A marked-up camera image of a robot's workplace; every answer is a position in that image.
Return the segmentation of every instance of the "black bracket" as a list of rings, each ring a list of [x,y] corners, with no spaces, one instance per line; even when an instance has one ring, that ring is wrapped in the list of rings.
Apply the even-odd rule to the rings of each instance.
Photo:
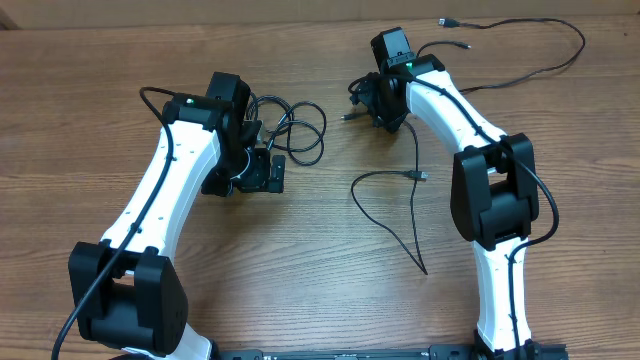
[[[371,40],[371,49],[380,73],[418,76],[429,71],[444,71],[444,65],[433,55],[416,58],[402,28],[383,31]],[[363,103],[373,119],[374,127],[395,133],[407,117],[406,81],[380,78],[369,73],[351,95],[353,105]]]
[[[163,109],[169,124],[176,120],[202,124],[219,135],[221,158],[202,184],[202,193],[230,196],[234,187],[240,192],[284,191],[282,155],[274,156],[265,148],[256,149],[262,121],[243,120],[251,89],[238,75],[216,72],[206,96],[175,94]]]
[[[69,276],[76,305],[91,283],[113,257],[107,241],[79,242],[69,257]],[[166,256],[148,247],[140,253],[125,251],[111,276],[95,292],[78,315],[78,328],[85,340],[121,349],[133,347],[156,356],[171,354],[187,323],[187,295]],[[134,285],[116,283],[127,270],[134,270]]]
[[[515,351],[487,353],[474,345],[432,345],[406,350],[332,350],[262,352],[223,351],[215,360],[516,360]],[[530,342],[521,348],[520,360],[569,360],[566,346]]]
[[[535,173],[533,145],[524,134],[505,136],[500,144]],[[489,185],[491,168],[506,173],[506,180]],[[470,146],[453,157],[450,206],[462,237],[492,251],[499,242],[531,234],[539,212],[537,184],[497,145]]]

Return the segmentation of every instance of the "robotic arm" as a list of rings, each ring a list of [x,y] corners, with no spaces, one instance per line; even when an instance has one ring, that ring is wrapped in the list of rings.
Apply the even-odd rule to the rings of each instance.
[[[480,295],[474,351],[487,359],[511,359],[522,347],[526,359],[539,359],[534,356],[534,348],[540,345],[531,341],[525,317],[524,249],[516,254],[513,264],[519,344],[514,336],[508,287],[509,256],[529,240],[531,222],[538,217],[537,187],[497,146],[500,143],[513,153],[514,159],[535,172],[531,142],[523,134],[507,136],[484,119],[458,92],[435,56],[416,57],[401,28],[380,33],[371,41],[371,47],[381,75],[369,74],[359,81],[352,91],[354,105],[364,103],[373,125],[391,133],[397,131],[409,113],[414,114],[454,156],[451,213],[460,234],[472,244]],[[437,88],[448,92],[458,104],[442,96]],[[485,136],[472,126],[458,105]],[[489,175],[495,172],[506,173],[507,178],[489,185]],[[544,359],[568,358],[563,348],[541,349],[538,353],[546,352]]]
[[[79,314],[84,339],[144,354],[152,359],[209,360],[213,342],[187,323],[188,302],[173,261],[180,231],[199,189],[229,196],[283,191],[285,158],[255,148],[262,122],[243,121],[247,84],[236,75],[215,73],[205,97],[175,94],[162,112],[173,137],[173,162],[155,201],[118,259],[111,276]],[[168,138],[162,129],[157,151],[131,201],[99,244],[79,242],[69,258],[78,304],[105,263],[113,257],[149,198],[164,167]],[[114,282],[125,273],[134,285]]]

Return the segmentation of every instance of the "wooden table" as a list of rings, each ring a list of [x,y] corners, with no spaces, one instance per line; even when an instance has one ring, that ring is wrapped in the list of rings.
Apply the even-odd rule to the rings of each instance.
[[[640,20],[568,20],[588,39],[574,66],[469,99],[508,133],[531,138],[560,208],[557,235],[528,252],[535,339],[568,344],[572,359],[637,359]],[[554,25],[480,31],[434,20],[0,33],[0,358],[48,358],[73,306],[70,250],[100,239],[145,171],[159,125],[138,88],[203,94],[214,71],[240,74],[257,94],[320,104],[327,149],[316,166],[288,162],[282,195],[196,199],[176,256],[190,324],[223,349],[471,342],[475,264],[449,213],[451,156],[431,131],[409,120],[430,174],[416,195],[428,277],[349,194],[359,174],[414,161],[406,129],[390,135],[367,118],[340,120],[351,108],[347,84],[375,70],[370,39],[394,26],[414,48],[439,39],[472,44],[432,48],[460,87],[559,63],[579,45]],[[264,113],[273,127],[277,111]],[[320,124],[312,112],[300,116]],[[411,182],[379,177],[360,186],[370,213],[411,242]],[[534,235],[550,225],[547,209],[541,202]],[[74,326],[62,358],[114,354]]]

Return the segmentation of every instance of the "white robotic arm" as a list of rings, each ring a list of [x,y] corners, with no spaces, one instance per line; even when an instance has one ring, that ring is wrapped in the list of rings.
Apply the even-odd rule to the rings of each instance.
[[[244,121],[249,87],[236,75],[215,73],[206,97],[173,94],[161,120],[173,139],[172,161],[162,186],[137,232],[121,252],[143,208],[166,169],[169,137],[163,127],[156,153],[137,190],[99,244],[78,243],[69,257],[74,301],[84,297],[105,264],[108,280],[80,309],[78,327],[87,340],[151,359],[210,360],[214,342],[187,323],[188,302],[173,267],[182,226],[196,194],[283,191],[285,158],[262,144],[262,122]],[[133,286],[113,278],[133,275]]]
[[[215,130],[207,131],[200,124],[184,121],[176,121],[169,127],[174,141],[173,163],[140,226],[141,230],[134,235],[126,250],[142,253],[151,246],[158,249],[158,256],[166,256],[174,262],[182,226],[202,182],[220,160],[221,149]],[[162,129],[158,148],[140,185],[118,220],[102,236],[103,240],[112,239],[109,243],[111,248],[117,249],[129,232],[131,223],[140,213],[160,176],[166,156],[167,134]],[[129,274],[135,275],[133,271],[129,271]],[[211,349],[211,342],[198,335],[189,324],[186,324],[176,350],[166,357],[156,357],[141,349],[124,348],[152,359],[166,360],[209,360]]]
[[[456,97],[475,122],[495,141],[500,141],[500,137],[506,135],[504,131],[484,119],[469,104],[458,92],[446,70],[430,71],[417,76],[417,78],[444,88]],[[487,140],[471,127],[469,121],[451,100],[417,82],[407,83],[406,87],[409,111],[433,130],[452,155],[463,151],[468,146],[481,148],[489,145]],[[475,255],[480,292],[478,334],[491,351],[498,349],[508,351],[515,348],[509,309],[509,288],[507,286],[508,258],[516,246],[527,240],[515,237],[496,244],[496,249],[493,251],[483,248],[476,241],[471,243]],[[523,249],[517,254],[516,264],[514,264],[514,295],[520,345],[524,345],[525,341],[531,338],[524,306],[524,254]]]

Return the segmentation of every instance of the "black cable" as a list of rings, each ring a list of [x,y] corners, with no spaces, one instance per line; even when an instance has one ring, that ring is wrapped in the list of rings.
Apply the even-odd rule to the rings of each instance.
[[[455,41],[455,40],[440,40],[440,41],[432,41],[429,43],[426,43],[424,45],[422,45],[422,47],[418,50],[418,52],[416,53],[416,57],[420,56],[420,53],[422,52],[422,50],[428,48],[429,46],[433,46],[433,45],[453,45],[453,46],[457,46],[461,49],[471,49],[471,45],[464,43],[462,41]]]
[[[470,24],[470,23],[461,23],[461,22],[458,22],[458,21],[453,20],[453,19],[441,19],[440,20],[440,25],[444,26],[445,28],[466,27],[466,28],[484,30],[484,29],[491,29],[491,28],[494,28],[496,26],[500,26],[500,25],[504,25],[504,24],[523,23],[523,22],[538,22],[538,23],[555,22],[555,23],[559,23],[559,24],[568,26],[573,31],[578,33],[578,35],[580,36],[580,39],[582,40],[582,45],[580,46],[578,51],[576,51],[576,53],[569,60],[563,62],[562,64],[559,64],[559,65],[556,65],[556,66],[551,66],[551,67],[546,67],[546,68],[542,68],[542,69],[538,69],[538,70],[532,71],[532,72],[530,72],[530,73],[528,73],[528,74],[526,74],[524,76],[521,76],[521,77],[513,79],[513,80],[509,80],[509,81],[506,81],[506,82],[503,82],[503,83],[489,84],[489,85],[479,85],[479,86],[473,86],[473,87],[461,89],[460,90],[461,93],[468,94],[468,93],[470,93],[472,91],[482,90],[482,89],[500,89],[500,88],[505,88],[505,87],[508,87],[508,86],[519,84],[519,83],[529,79],[530,77],[532,77],[534,75],[537,75],[537,74],[540,74],[540,73],[543,73],[543,72],[547,72],[547,71],[553,71],[553,70],[557,70],[557,69],[563,68],[565,66],[568,66],[568,65],[572,64],[574,61],[576,61],[578,56],[580,56],[580,53],[582,53],[582,50],[584,49],[584,47],[587,45],[587,40],[585,39],[584,34],[582,34],[582,31],[580,31],[580,29],[578,29],[577,27],[575,27],[574,25],[572,25],[571,23],[569,23],[567,21],[560,20],[560,19],[554,19],[554,18],[506,19],[506,20],[498,21],[498,22],[490,24],[490,25],[478,25],[478,24]]]
[[[353,87],[365,80],[376,80],[376,79],[396,79],[396,80],[401,80],[401,81],[407,81],[407,82],[416,82],[420,85],[426,86],[438,93],[440,93],[440,95],[445,96],[447,99],[449,99],[457,108],[458,110],[460,110],[460,112],[464,115],[464,117],[467,119],[467,121],[469,122],[469,124],[471,125],[471,127],[476,131],[477,134],[479,134],[480,136],[482,136],[485,140],[487,140],[489,143],[494,144],[496,147],[498,147],[500,149],[500,151],[502,151],[510,160],[512,160],[517,166],[519,166],[520,168],[522,168],[538,185],[538,187],[540,188],[540,190],[542,190],[542,193],[544,194],[544,196],[547,198],[547,200],[549,201],[549,206],[551,207],[551,212],[553,215],[553,224],[551,225],[551,228],[549,229],[549,231],[539,237],[538,239],[535,240],[529,240],[525,243],[522,243],[520,245],[518,245],[515,249],[513,249],[513,251],[511,252],[511,254],[509,255],[509,306],[510,306],[510,311],[511,311],[511,322],[513,325],[513,335],[514,335],[514,339],[515,339],[515,349],[516,349],[516,355],[518,357],[520,357],[520,337],[518,334],[518,326],[517,326],[517,322],[518,319],[516,317],[516,310],[515,310],[515,294],[514,294],[514,283],[513,283],[513,264],[515,264],[515,257],[518,254],[518,252],[524,248],[527,248],[529,246],[533,246],[539,243],[542,243],[546,240],[548,240],[549,238],[551,238],[553,236],[553,234],[555,234],[556,230],[558,230],[558,224],[560,222],[560,214],[558,212],[558,206],[555,202],[555,200],[553,199],[553,196],[551,195],[551,192],[549,191],[549,189],[547,188],[547,186],[544,184],[544,182],[538,177],[538,175],[536,175],[531,169],[529,169],[525,164],[523,164],[520,160],[516,159],[513,156],[513,153],[508,150],[506,147],[504,147],[500,142],[495,141],[493,138],[491,138],[486,132],[484,132],[484,130],[482,130],[482,127],[480,125],[478,125],[475,120],[473,120],[473,117],[471,117],[471,115],[469,114],[469,112],[467,111],[467,109],[460,103],[460,101],[458,99],[456,99],[456,97],[454,97],[453,95],[451,95],[451,93],[449,93],[446,89],[443,89],[439,86],[436,86],[434,84],[428,83],[426,81],[417,79],[413,76],[404,76],[404,75],[380,75],[380,74],[375,74],[375,73],[371,73],[367,76],[361,77],[360,79],[357,79],[355,81],[353,81],[350,85],[349,85],[349,92],[351,94],[358,94],[361,93],[362,91],[357,91],[357,90],[353,90]]]
[[[261,106],[261,103],[273,103],[279,105],[282,110],[284,110],[284,115],[278,121],[278,126],[274,130],[267,130],[267,133],[271,134],[268,141],[264,143],[267,145],[267,148],[271,150],[271,148],[276,148],[278,150],[286,151],[289,154],[291,160],[293,160],[296,164],[302,166],[311,166],[315,165],[320,161],[322,155],[324,154],[324,134],[327,131],[327,116],[320,106],[311,102],[311,101],[300,101],[292,105],[289,105],[283,98],[275,95],[263,95],[257,97],[254,93],[251,93],[251,102],[247,106],[246,116],[248,120],[258,120],[258,108]],[[316,109],[320,115],[322,115],[322,131],[318,130],[317,127],[312,125],[311,123],[303,120],[297,120],[295,118],[294,110],[302,107],[302,106],[310,106]],[[292,148],[291,147],[291,131],[293,125],[301,125],[306,128],[311,129],[316,133],[318,138],[311,145],[304,148]],[[287,143],[285,146],[275,144],[275,138],[287,134]],[[320,145],[320,153],[318,156],[312,161],[302,161],[294,156],[293,153],[303,153],[314,149],[316,146]]]
[[[56,338],[56,341],[53,345],[53,349],[51,350],[51,360],[58,359],[58,356],[60,355],[60,349],[62,347],[62,342],[64,341],[64,338],[69,333],[69,330],[71,329],[71,326],[73,326],[73,323],[78,317],[78,314],[86,306],[87,302],[89,301],[91,296],[93,296],[94,293],[97,291],[98,287],[106,280],[108,276],[110,276],[111,270],[113,269],[116,262],[118,261],[118,258],[122,255],[127,245],[129,245],[129,243],[131,242],[131,239],[133,239],[133,236],[136,234],[136,232],[140,228],[140,224],[142,224],[142,221],[144,220],[145,215],[147,215],[149,208],[151,208],[153,201],[158,195],[158,192],[160,191],[160,188],[162,187],[162,184],[164,183],[164,180],[167,177],[167,174],[169,173],[169,167],[171,166],[171,162],[173,160],[173,136],[171,135],[171,129],[169,128],[169,125],[164,123],[164,121],[162,121],[162,115],[160,114],[160,112],[147,99],[145,95],[145,92],[147,91],[162,93],[162,94],[171,95],[171,96],[175,95],[175,93],[173,91],[154,88],[154,87],[143,87],[140,89],[140,97],[142,98],[142,101],[149,107],[149,109],[158,118],[158,120],[160,120],[160,123],[162,123],[162,127],[164,128],[165,133],[167,135],[167,157],[165,159],[164,167],[162,168],[162,172],[160,173],[158,182],[156,182],[156,185],[151,191],[151,194],[149,195],[147,202],[142,207],[142,210],[140,210],[140,214],[138,215],[136,220],[131,224],[131,228],[129,229],[129,232],[125,236],[124,240],[122,241],[122,243],[120,244],[116,252],[113,254],[111,259],[104,266],[102,271],[100,271],[100,274],[98,274],[98,276],[93,281],[93,283],[91,283],[91,286],[89,286],[89,288],[87,289],[87,292],[82,296],[80,301],[78,301],[78,305],[76,305],[76,308],[71,312],[71,314],[69,315],[69,318],[67,319],[64,326],[58,333],[58,337]]]
[[[402,246],[402,248],[404,249],[404,251],[406,251],[406,253],[409,255],[409,257],[411,258],[411,260],[413,260],[413,262],[416,264],[416,266],[418,266],[418,269],[420,269],[420,271],[422,271],[425,275],[428,275],[427,273],[427,268],[424,265],[424,261],[422,261],[422,254],[420,253],[420,246],[418,245],[418,231],[416,229],[416,219],[415,219],[415,215],[414,215],[414,210],[413,210],[413,198],[416,194],[416,186],[418,185],[418,179],[424,179],[422,175],[422,172],[420,172],[418,170],[418,163],[419,163],[419,147],[418,147],[418,136],[416,135],[416,131],[413,128],[413,126],[411,126],[411,124],[409,124],[408,122],[404,122],[404,124],[409,128],[409,130],[411,131],[411,134],[413,135],[413,140],[416,144],[416,167],[415,170],[409,170],[409,171],[396,171],[396,170],[384,170],[384,171],[372,171],[372,172],[368,172],[366,174],[362,174],[360,176],[358,176],[355,180],[353,180],[353,182],[351,183],[351,197],[353,198],[353,201],[356,203],[356,205],[358,206],[358,208],[360,209],[360,211],[362,211],[362,213],[364,214],[364,216],[367,217],[367,219],[371,220],[371,222],[373,222],[374,224],[380,226],[381,228],[387,230],[391,235],[393,235],[393,237],[398,240],[398,243],[400,243],[400,246]],[[364,180],[370,176],[374,176],[374,175],[402,175],[402,176],[406,176],[409,177],[411,179],[413,179],[413,189],[411,190],[411,197],[409,199],[409,208],[411,209],[411,222],[413,225],[413,239],[414,242],[416,244],[416,253],[418,255],[418,260],[416,260],[416,258],[413,256],[413,254],[411,253],[411,251],[409,251],[409,248],[407,248],[407,246],[404,244],[404,242],[402,242],[402,240],[400,240],[400,237],[393,231],[391,230],[388,226],[382,224],[381,222],[375,220],[374,218],[372,218],[362,207],[362,205],[360,205],[360,202],[358,202],[358,199],[356,198],[356,194],[355,194],[355,187],[356,185],[361,181]]]

